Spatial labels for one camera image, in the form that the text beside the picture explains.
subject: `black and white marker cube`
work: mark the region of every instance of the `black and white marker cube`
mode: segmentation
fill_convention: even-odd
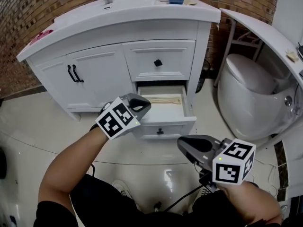
[[[213,182],[240,185],[251,171],[256,145],[235,139],[213,159]]]
[[[140,125],[119,97],[103,111],[96,123],[111,140]]]

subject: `pink object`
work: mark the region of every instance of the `pink object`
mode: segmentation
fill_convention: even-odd
[[[29,45],[32,45],[33,43],[35,43],[35,42],[38,41],[39,39],[41,39],[41,38],[43,38],[43,37],[49,35],[52,31],[53,31],[53,30],[50,29],[50,30],[46,30],[46,31],[44,31],[44,32],[39,33],[35,38],[33,38],[33,39],[31,40],[31,42],[29,43]]]

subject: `shoe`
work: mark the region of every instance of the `shoe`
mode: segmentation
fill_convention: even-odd
[[[114,188],[116,188],[123,197],[129,197],[130,199],[134,200],[133,197],[130,194],[129,188],[127,187],[127,185],[121,181],[121,180],[114,180],[112,183],[112,186]],[[135,202],[137,209],[140,210],[141,208],[139,207],[139,205]]]
[[[197,196],[196,196],[196,198],[195,198],[195,200],[194,200],[194,202],[189,206],[189,208],[188,208],[188,213],[191,213],[192,211],[193,211],[193,206],[194,206],[194,204],[195,204],[195,201],[198,199],[198,198],[200,198],[200,197],[203,197],[203,196],[206,196],[206,195],[208,195],[208,194],[210,194],[210,193],[212,193],[210,190],[208,190],[206,187],[201,187],[200,189],[199,189],[199,191],[198,191],[198,194],[197,194]]]

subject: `toilet lid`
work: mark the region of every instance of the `toilet lid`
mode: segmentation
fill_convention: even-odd
[[[253,60],[243,55],[230,54],[226,62],[233,76],[247,89],[265,95],[273,93],[276,87],[274,78]]]

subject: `black drawer knob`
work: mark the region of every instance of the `black drawer knob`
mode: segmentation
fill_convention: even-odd
[[[158,132],[157,132],[158,135],[160,134],[164,134],[164,132],[162,131],[162,128],[159,128]]]
[[[163,65],[162,62],[158,59],[153,62],[156,67]]]

